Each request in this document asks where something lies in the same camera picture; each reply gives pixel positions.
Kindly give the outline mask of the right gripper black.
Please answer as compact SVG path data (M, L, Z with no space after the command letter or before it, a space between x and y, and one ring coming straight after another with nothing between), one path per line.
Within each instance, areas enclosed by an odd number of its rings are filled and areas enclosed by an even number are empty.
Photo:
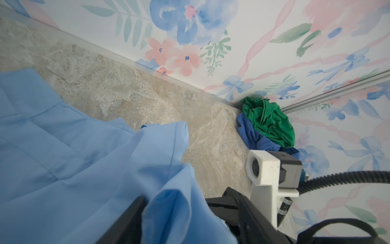
M251 201L228 187L222 197L207 198L211 211L225 221L240 244L294 244L295 239L278 231Z

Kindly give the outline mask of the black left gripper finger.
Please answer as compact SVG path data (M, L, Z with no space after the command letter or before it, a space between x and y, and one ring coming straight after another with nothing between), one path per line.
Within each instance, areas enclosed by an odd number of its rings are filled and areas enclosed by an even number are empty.
M145 207L145 198L136 198L96 244L140 244L142 212Z

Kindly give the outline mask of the light blue shirt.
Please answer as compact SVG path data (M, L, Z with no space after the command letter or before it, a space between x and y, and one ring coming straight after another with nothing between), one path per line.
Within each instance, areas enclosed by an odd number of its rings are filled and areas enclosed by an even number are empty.
M94 244L138 197L143 244L235 244L182 162L186 122L138 131L65 103L31 68L1 74L1 243Z

